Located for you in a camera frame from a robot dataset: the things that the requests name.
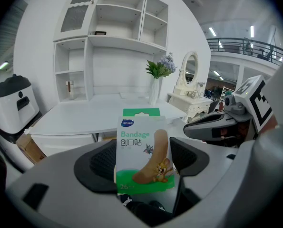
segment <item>white appliance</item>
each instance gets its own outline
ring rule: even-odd
[[[13,75],[0,83],[0,147],[22,171],[33,167],[33,163],[16,141],[41,116],[27,78]]]

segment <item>railing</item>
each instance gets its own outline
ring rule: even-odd
[[[276,65],[283,62],[283,49],[265,42],[244,38],[212,38],[207,41],[211,51],[244,54]]]

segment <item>vase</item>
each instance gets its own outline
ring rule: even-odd
[[[151,87],[150,87],[150,94],[149,94],[149,103],[150,105],[155,105],[158,99],[159,94],[159,79],[154,78]]]

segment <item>bandage package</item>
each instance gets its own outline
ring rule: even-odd
[[[165,191],[175,186],[166,119],[158,108],[124,109],[119,118],[116,185],[118,193],[126,194]]]

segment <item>white table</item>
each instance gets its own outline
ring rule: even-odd
[[[183,120],[187,123],[189,117],[195,118],[196,114],[201,112],[207,113],[210,107],[210,104],[213,102],[208,98],[196,98],[192,99],[187,95],[177,95],[174,93],[168,93],[171,96],[169,103],[178,109],[185,112],[185,117]]]
[[[119,94],[95,95],[89,102],[58,104],[29,133],[49,156],[94,143],[93,133],[116,132],[118,118],[124,108],[159,108],[168,124],[185,116],[178,108],[159,99],[152,106],[147,98],[121,99]]]

